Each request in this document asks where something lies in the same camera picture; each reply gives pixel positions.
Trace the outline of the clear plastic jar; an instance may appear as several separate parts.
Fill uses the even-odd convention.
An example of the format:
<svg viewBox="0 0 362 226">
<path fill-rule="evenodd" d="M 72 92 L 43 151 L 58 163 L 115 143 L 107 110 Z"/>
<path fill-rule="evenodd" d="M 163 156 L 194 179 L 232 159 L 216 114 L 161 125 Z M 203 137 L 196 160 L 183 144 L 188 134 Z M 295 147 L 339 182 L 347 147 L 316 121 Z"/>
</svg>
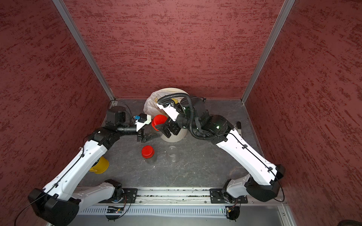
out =
<svg viewBox="0 0 362 226">
<path fill-rule="evenodd" d="M 156 131 L 151 125 L 146 126 L 144 132 L 159 134 L 160 137 L 163 135 L 162 132 Z"/>
<path fill-rule="evenodd" d="M 177 160 L 178 160 L 178 155 L 179 155 L 179 152 L 178 152 L 177 147 L 175 147 L 175 146 L 170 146 L 169 149 L 168 149 L 168 151 L 167 151 L 166 153 L 167 153 L 168 159 L 169 159 L 171 162 L 173 162 L 173 163 L 177 162 Z"/>
</svg>

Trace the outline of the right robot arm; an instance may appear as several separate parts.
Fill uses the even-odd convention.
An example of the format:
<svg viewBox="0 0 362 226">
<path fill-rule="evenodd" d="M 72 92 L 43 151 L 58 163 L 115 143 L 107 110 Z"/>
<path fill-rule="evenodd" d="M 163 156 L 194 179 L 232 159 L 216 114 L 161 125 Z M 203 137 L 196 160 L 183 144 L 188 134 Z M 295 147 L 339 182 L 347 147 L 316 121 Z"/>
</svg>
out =
<svg viewBox="0 0 362 226">
<path fill-rule="evenodd" d="M 260 155 L 225 117 L 211 115 L 201 98 L 184 93 L 166 95 L 158 100 L 157 107 L 168 115 L 167 121 L 157 127 L 166 137 L 187 129 L 195 139 L 218 146 L 247 170 L 246 176 L 224 184 L 221 193 L 226 202 L 236 203 L 245 195 L 267 202 L 283 191 L 280 180 L 285 168 Z"/>
</svg>

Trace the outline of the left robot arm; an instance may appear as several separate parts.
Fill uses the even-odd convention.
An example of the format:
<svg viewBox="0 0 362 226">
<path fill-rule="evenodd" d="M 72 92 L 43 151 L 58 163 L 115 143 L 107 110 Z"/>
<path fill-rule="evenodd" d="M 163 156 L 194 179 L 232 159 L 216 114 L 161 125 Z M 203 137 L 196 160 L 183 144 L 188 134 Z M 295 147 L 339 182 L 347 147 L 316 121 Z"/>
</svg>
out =
<svg viewBox="0 0 362 226">
<path fill-rule="evenodd" d="M 28 200 L 38 217 L 54 226 L 67 226 L 79 212 L 98 202 L 127 203 L 122 184 L 112 179 L 82 194 L 75 193 L 84 176 L 122 136 L 137 136 L 139 142 L 147 141 L 144 126 L 152 122 L 152 117 L 141 113 L 132 121 L 126 115 L 122 106 L 109 108 L 105 125 L 87 136 L 76 157 L 42 189 L 32 190 Z"/>
</svg>

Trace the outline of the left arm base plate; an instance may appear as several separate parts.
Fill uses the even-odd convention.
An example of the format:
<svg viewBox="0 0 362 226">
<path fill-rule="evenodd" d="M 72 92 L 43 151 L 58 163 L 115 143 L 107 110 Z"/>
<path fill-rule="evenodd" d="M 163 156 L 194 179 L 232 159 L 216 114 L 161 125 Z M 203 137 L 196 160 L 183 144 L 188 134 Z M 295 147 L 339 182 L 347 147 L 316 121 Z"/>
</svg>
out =
<svg viewBox="0 0 362 226">
<path fill-rule="evenodd" d="M 112 203 L 135 203 L 138 189 L 116 188 L 111 198 Z"/>
</svg>

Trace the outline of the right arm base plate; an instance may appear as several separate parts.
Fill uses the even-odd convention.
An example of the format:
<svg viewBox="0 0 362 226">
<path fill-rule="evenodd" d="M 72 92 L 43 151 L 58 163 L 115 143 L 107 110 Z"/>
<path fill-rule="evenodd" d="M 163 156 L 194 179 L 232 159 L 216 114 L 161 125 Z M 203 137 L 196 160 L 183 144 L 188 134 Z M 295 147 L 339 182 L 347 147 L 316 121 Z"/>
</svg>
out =
<svg viewBox="0 0 362 226">
<path fill-rule="evenodd" d="M 229 195 L 226 191 L 219 188 L 209 189 L 210 200 L 212 204 L 246 204 L 248 199 L 245 195 L 234 198 Z"/>
</svg>

